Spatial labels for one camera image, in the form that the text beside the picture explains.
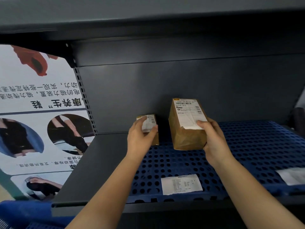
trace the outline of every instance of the package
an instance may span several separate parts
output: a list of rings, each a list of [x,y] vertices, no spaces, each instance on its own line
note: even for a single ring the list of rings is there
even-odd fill
[[[147,135],[151,131],[152,127],[157,125],[156,116],[154,114],[140,115],[140,116],[137,116],[137,120],[142,118],[143,116],[147,116],[147,119],[143,122],[142,131],[144,134]],[[159,145],[159,133],[158,132],[152,141],[152,145]]]
[[[207,116],[198,100],[173,99],[168,120],[175,150],[203,149],[207,135],[196,121],[207,121]]]

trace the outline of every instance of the white label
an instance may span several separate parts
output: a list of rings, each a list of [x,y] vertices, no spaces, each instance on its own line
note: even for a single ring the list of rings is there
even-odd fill
[[[185,129],[202,129],[197,120],[207,121],[197,100],[174,99],[175,109],[181,127]]]
[[[276,170],[288,186],[305,184],[305,168]]]
[[[196,174],[161,178],[161,184],[163,195],[202,191],[202,186]]]
[[[145,115],[145,116],[147,116],[147,119],[143,122],[142,131],[143,132],[150,132],[152,127],[157,125],[156,119],[155,119],[154,115]]]

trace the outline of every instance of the blue bin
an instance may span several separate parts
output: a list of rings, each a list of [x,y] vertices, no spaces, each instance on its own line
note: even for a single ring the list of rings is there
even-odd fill
[[[51,202],[3,201],[0,203],[0,229],[60,229],[74,217],[52,217]]]

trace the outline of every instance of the small cardboard box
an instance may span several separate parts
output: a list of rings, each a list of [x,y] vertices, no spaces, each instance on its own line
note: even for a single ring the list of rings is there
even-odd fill
[[[168,120],[175,150],[203,149],[207,135],[196,121],[207,121],[207,116],[198,100],[174,98]]]
[[[147,135],[151,131],[152,127],[157,125],[156,116],[154,114],[140,115],[137,116],[137,120],[143,116],[147,116],[147,119],[143,122],[142,131],[145,135]],[[159,145],[159,132],[157,132],[157,134],[155,135],[152,141],[152,145]]]

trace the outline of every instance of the perforated blue tray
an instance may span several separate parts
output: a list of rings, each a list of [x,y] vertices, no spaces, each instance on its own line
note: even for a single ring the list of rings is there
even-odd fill
[[[234,157],[274,196],[298,194],[305,185],[288,186],[275,170],[305,167],[305,139],[273,121],[220,123]],[[127,203],[223,200],[228,194],[203,150],[173,149],[169,128],[159,130],[132,183]],[[203,191],[162,195],[161,178],[197,174]]]

